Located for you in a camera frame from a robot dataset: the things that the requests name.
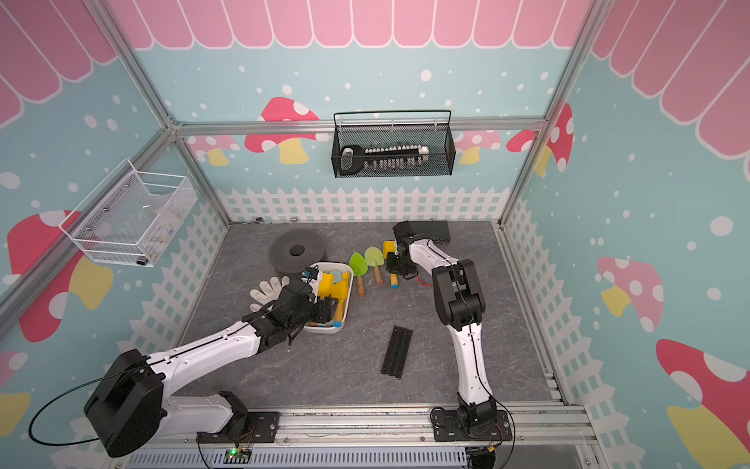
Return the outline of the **yellow plastic shovel blue cap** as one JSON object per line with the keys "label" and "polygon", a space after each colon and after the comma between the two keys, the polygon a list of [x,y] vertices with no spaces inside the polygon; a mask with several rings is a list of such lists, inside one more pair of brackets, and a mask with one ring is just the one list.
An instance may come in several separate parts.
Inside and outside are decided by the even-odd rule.
{"label": "yellow plastic shovel blue cap", "polygon": [[392,289],[398,289],[398,275],[391,273],[390,259],[396,255],[396,243],[393,240],[386,240],[383,242],[383,256],[385,260],[385,267],[387,273],[390,275],[390,283]]}

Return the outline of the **bright green trowel wooden handle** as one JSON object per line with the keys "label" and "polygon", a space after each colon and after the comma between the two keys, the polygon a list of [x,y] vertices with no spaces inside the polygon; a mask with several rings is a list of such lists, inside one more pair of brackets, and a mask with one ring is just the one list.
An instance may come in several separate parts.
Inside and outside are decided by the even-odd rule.
{"label": "bright green trowel wooden handle", "polygon": [[349,260],[349,266],[353,270],[354,277],[357,280],[357,294],[359,297],[365,297],[363,277],[368,271],[368,266],[364,256],[356,251]]}

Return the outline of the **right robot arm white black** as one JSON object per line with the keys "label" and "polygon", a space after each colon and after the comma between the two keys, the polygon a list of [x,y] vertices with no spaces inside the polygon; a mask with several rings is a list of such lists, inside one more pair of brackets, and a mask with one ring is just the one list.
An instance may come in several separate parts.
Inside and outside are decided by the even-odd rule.
{"label": "right robot arm white black", "polygon": [[386,255],[387,270],[405,279],[420,271],[432,277],[437,315],[451,336],[458,367],[459,427],[468,436],[490,426],[497,414],[482,353],[482,316],[486,299],[476,266],[445,253],[435,236],[443,221],[404,221],[393,227],[396,251]]}

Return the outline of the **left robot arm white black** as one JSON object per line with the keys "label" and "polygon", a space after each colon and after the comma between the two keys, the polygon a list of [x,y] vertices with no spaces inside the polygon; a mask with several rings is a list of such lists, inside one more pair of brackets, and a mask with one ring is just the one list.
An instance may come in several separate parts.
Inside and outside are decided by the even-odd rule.
{"label": "left robot arm white black", "polygon": [[277,299],[216,333],[167,351],[122,353],[84,406],[84,414],[112,458],[130,455],[151,440],[180,434],[240,442],[257,430],[246,405],[232,392],[180,397],[189,383],[229,363],[290,344],[311,322],[327,322],[335,298],[295,279]]}

